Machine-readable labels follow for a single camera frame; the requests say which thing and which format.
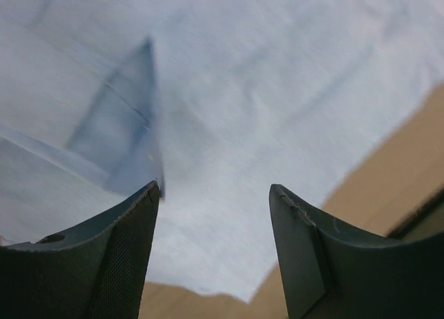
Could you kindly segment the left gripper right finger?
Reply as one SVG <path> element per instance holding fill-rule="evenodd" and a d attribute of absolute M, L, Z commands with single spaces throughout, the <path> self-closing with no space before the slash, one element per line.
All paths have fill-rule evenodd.
<path fill-rule="evenodd" d="M 443 234 L 378 236 L 280 184 L 269 206 L 290 318 L 442 318 Z"/>

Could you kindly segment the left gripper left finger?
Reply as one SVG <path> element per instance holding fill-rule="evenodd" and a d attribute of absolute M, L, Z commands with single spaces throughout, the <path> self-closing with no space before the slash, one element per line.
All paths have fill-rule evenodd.
<path fill-rule="evenodd" d="M 152 181 L 37 243 L 1 247 L 1 317 L 137 318 L 159 201 Z"/>

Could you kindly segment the light blue long sleeve shirt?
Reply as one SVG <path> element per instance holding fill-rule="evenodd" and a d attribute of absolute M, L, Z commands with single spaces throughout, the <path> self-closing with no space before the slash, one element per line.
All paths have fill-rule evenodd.
<path fill-rule="evenodd" d="M 164 192 L 148 280 L 251 299 L 268 190 L 314 205 L 443 80 L 443 0 L 1 0 L 1 237 Z"/>

